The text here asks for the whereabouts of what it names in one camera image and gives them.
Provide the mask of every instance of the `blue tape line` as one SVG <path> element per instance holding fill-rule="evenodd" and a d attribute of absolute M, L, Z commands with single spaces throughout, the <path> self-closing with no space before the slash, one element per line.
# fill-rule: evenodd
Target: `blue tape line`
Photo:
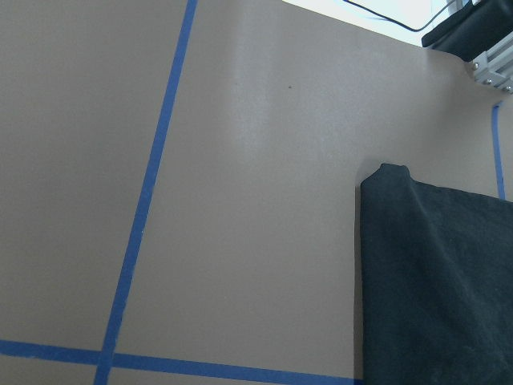
<path fill-rule="evenodd" d="M 188 0 L 187 7 L 185 9 L 184 20 L 182 22 L 180 36 L 176 46 L 175 57 L 169 74 L 168 86 L 166 87 L 166 92 L 164 94 L 159 122 L 157 124 L 153 145 L 151 146 L 150 159 L 147 163 L 146 173 L 144 174 L 143 187 L 141 188 L 139 202 L 137 203 L 137 209 L 135 210 L 130 238 L 128 239 L 123 266 L 121 268 L 118 286 L 112 303 L 111 315 L 107 324 L 105 338 L 103 340 L 103 348 L 99 356 L 94 382 L 95 385 L 107 384 L 108 376 L 111 371 L 112 357 L 114 355 L 115 345 L 123 319 L 123 312 L 127 305 L 127 298 L 130 292 L 139 248 L 143 239 L 144 226 L 146 225 L 147 215 L 150 209 L 151 197 L 153 195 L 153 188 L 159 171 L 168 127 L 171 123 L 172 110 L 175 103 L 182 67 L 184 65 L 185 52 L 187 50 L 188 40 L 191 34 L 192 20 L 194 19 L 196 5 L 197 0 Z"/>
<path fill-rule="evenodd" d="M 0 355 L 23 357 L 25 359 L 45 359 L 61 363 L 83 363 L 86 365 L 96 365 L 99 358 L 98 351 L 5 340 L 0 340 Z"/>
<path fill-rule="evenodd" d="M 500 141 L 499 141 L 499 109 L 503 102 L 497 103 L 491 109 L 491 135 L 494 143 L 494 157 L 495 157 L 495 177 L 497 178 L 497 191 L 499 198 L 506 199 L 506 191 L 504 189 L 504 175 L 503 163 L 500 156 Z"/>
<path fill-rule="evenodd" d="M 62 363 L 96 365 L 100 352 L 73 349 L 70 347 L 0 340 L 0 355 L 22 357 L 25 359 L 44 359 Z M 135 369 L 139 371 L 159 371 L 176 375 L 197 375 L 218 379 L 279 383 L 284 385 L 363 385 L 363 381 L 360 379 L 347 379 L 328 375 L 311 375 L 292 371 L 273 371 L 255 367 L 236 367 L 220 363 L 159 359 L 156 357 L 120 353 L 114 354 L 112 367 Z"/>
<path fill-rule="evenodd" d="M 140 355 L 116 354 L 114 366 L 140 371 L 161 371 L 179 375 L 198 375 L 218 379 L 239 379 L 259 383 L 285 385 L 362 385 L 360 379 L 346 379 L 328 375 L 310 375 L 291 371 L 273 371 L 254 367 L 236 367 L 219 363 L 198 363 L 179 359 L 158 359 Z"/>

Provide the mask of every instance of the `dark fabric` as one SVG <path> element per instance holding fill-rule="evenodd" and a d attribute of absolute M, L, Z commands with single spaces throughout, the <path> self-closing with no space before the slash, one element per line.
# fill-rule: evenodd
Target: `dark fabric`
<path fill-rule="evenodd" d="M 513 204 L 384 164 L 362 183 L 366 385 L 513 384 Z"/>
<path fill-rule="evenodd" d="M 513 30 L 513 0 L 468 2 L 431 32 L 422 46 L 449 52 L 470 62 Z"/>

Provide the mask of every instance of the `floor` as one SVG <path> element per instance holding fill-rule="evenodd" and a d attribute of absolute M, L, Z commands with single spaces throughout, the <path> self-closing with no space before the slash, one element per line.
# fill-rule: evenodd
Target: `floor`
<path fill-rule="evenodd" d="M 279 0 L 3 8 L 0 383 L 361 383 L 360 182 L 496 197 L 504 99 L 513 191 L 451 55 Z"/>

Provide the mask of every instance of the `painter's tape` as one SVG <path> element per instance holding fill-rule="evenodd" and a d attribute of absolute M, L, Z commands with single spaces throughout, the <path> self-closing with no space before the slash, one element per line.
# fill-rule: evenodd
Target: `painter's tape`
<path fill-rule="evenodd" d="M 311 375 L 292 371 L 273 371 L 255 367 L 237 367 L 219 363 L 198 363 L 179 359 L 159 359 L 140 355 L 114 356 L 114 366 L 140 371 L 161 371 L 180 375 L 198 375 L 218 379 L 238 379 L 259 383 L 279 383 L 284 385 L 362 385 L 359 379 Z"/>
<path fill-rule="evenodd" d="M 0 340 L 0 355 L 24 359 L 44 359 L 61 363 L 97 365 L 100 352 L 70 347 Z M 238 379 L 284 385 L 363 385 L 360 379 L 328 375 L 311 375 L 293 371 L 273 371 L 255 367 L 238 367 L 219 363 L 200 363 L 179 359 L 160 359 L 143 355 L 114 354 L 111 367 L 158 371 L 176 375 L 196 375 L 218 379 Z"/>
<path fill-rule="evenodd" d="M 45 359 L 61 363 L 96 365 L 98 363 L 99 351 L 0 340 L 0 355 L 22 357 L 24 359 Z"/>
<path fill-rule="evenodd" d="M 143 231 L 146 226 L 147 215 L 150 210 L 153 188 L 155 187 L 157 173 L 159 172 L 160 160 L 164 151 L 164 143 L 168 134 L 168 127 L 171 123 L 173 106 L 175 104 L 176 92 L 182 67 L 184 65 L 185 52 L 187 50 L 189 36 L 191 34 L 192 20 L 196 11 L 197 0 L 188 0 L 185 9 L 184 20 L 180 30 L 180 36 L 176 45 L 175 57 L 168 85 L 164 94 L 164 100 L 160 109 L 159 121 L 155 132 L 153 145 L 151 146 L 150 159 L 147 163 L 144 174 L 143 187 L 139 195 L 139 202 L 135 210 L 134 221 L 132 222 L 127 250 L 123 259 L 123 266 L 119 274 L 114 301 L 112 303 L 111 315 L 107 324 L 107 331 L 103 340 L 103 348 L 99 355 L 98 367 L 96 368 L 95 385 L 107 385 L 108 376 L 111 371 L 112 359 L 115 345 L 123 320 L 123 312 L 127 306 L 128 294 L 130 293 L 131 281 L 135 271 L 135 264 L 139 255 Z"/>
<path fill-rule="evenodd" d="M 499 109 L 503 102 L 497 103 L 491 109 L 491 135 L 494 143 L 495 158 L 495 177 L 497 178 L 497 192 L 499 198 L 506 199 L 506 190 L 504 188 L 503 162 L 500 156 L 500 140 L 499 140 Z"/>

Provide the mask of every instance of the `wire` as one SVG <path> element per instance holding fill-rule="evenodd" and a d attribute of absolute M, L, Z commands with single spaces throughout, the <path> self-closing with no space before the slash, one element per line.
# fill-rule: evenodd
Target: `wire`
<path fill-rule="evenodd" d="M 393 24 L 397 24 L 398 26 L 401 26 L 402 28 L 405 28 L 407 30 L 411 30 L 412 32 L 420 32 L 421 30 L 426 29 L 444 10 L 446 10 L 456 0 L 451 0 L 450 2 L 448 2 L 447 5 L 444 6 L 435 16 L 433 16 L 433 18 L 429 22 L 427 22 L 427 24 L 425 26 L 423 26 L 422 28 L 412 28 L 411 26 L 407 26 L 406 24 L 404 24 L 402 22 L 398 22 L 397 20 L 394 20 L 393 18 L 389 18 L 388 16 L 385 16 L 384 14 L 379 14 L 378 12 L 371 10 L 361 4 L 357 4 L 356 2 L 351 2 L 350 0 L 342 0 L 342 1 L 347 2 L 353 6 L 357 6 L 358 8 L 362 8 L 363 10 L 366 10 L 367 12 L 370 12 L 371 14 L 375 14 L 376 16 L 378 16 L 380 18 L 384 18 L 385 20 L 392 22 Z"/>

